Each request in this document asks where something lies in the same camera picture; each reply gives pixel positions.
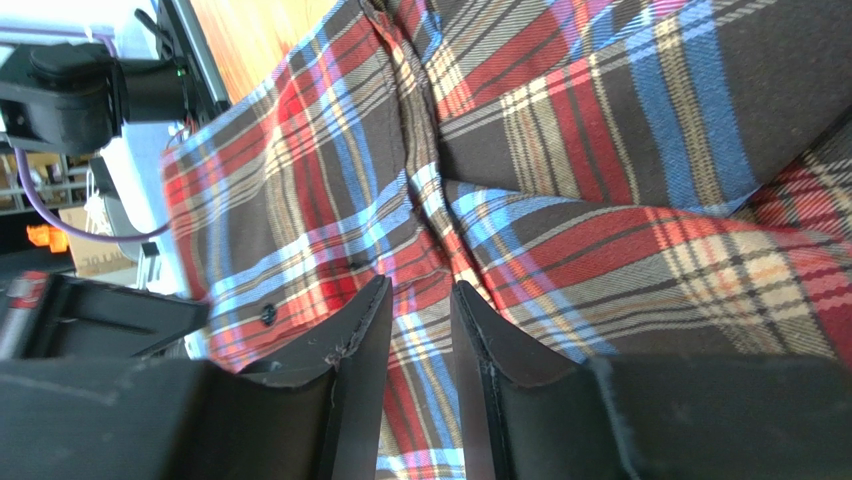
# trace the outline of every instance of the cardboard box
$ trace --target cardboard box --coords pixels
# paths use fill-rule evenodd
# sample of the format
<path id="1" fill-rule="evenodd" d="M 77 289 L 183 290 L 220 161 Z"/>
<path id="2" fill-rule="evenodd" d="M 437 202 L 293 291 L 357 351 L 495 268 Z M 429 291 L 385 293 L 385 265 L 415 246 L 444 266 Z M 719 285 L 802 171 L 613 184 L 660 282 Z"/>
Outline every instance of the cardboard box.
<path id="1" fill-rule="evenodd" d="M 80 230 L 86 228 L 86 211 L 83 207 L 62 209 L 59 211 L 59 218 Z M 71 257 L 74 259 L 78 277 L 95 277 L 134 268 L 136 265 L 121 253 L 117 244 L 93 242 L 74 235 L 68 235 L 68 244 L 71 246 Z"/>

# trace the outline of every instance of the shirt button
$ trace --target shirt button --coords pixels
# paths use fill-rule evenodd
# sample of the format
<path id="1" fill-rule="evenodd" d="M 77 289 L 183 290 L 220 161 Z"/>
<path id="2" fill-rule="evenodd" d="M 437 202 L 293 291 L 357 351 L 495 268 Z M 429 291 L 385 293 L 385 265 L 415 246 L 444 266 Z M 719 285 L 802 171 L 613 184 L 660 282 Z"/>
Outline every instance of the shirt button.
<path id="1" fill-rule="evenodd" d="M 275 307 L 270 303 L 263 307 L 263 313 L 260 315 L 260 321 L 267 327 L 271 327 L 275 323 Z"/>

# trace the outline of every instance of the plaid shirt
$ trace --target plaid shirt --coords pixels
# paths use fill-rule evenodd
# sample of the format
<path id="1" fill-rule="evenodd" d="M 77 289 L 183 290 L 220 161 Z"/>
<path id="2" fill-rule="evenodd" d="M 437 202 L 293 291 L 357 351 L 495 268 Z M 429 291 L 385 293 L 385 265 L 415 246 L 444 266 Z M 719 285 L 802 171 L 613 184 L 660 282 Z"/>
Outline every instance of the plaid shirt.
<path id="1" fill-rule="evenodd" d="M 576 361 L 852 363 L 849 25 L 848 0 L 341 0 L 164 157 L 198 355 L 239 370 L 389 276 L 378 476 L 411 479 L 464 477 L 458 280 Z"/>

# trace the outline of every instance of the brown plaid fabric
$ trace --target brown plaid fabric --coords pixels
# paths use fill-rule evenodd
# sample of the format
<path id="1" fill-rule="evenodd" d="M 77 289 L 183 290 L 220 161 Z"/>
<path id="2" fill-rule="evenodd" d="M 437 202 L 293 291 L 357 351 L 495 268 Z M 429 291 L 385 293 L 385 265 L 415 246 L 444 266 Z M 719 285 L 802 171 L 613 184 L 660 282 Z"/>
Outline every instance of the brown plaid fabric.
<path id="1" fill-rule="evenodd" d="M 852 362 L 850 24 L 848 0 L 341 0 L 164 158 L 213 304 L 194 354 L 239 370 L 389 276 L 380 478 L 464 476 L 462 279 L 577 361 Z"/>

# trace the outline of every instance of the wooden surface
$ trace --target wooden surface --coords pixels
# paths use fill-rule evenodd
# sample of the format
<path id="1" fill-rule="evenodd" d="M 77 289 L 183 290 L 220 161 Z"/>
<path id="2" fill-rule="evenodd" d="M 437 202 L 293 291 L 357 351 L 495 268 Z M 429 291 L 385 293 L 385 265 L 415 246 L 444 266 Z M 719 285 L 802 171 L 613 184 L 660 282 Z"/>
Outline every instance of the wooden surface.
<path id="1" fill-rule="evenodd" d="M 236 103 L 260 84 L 335 0 L 192 0 Z"/>

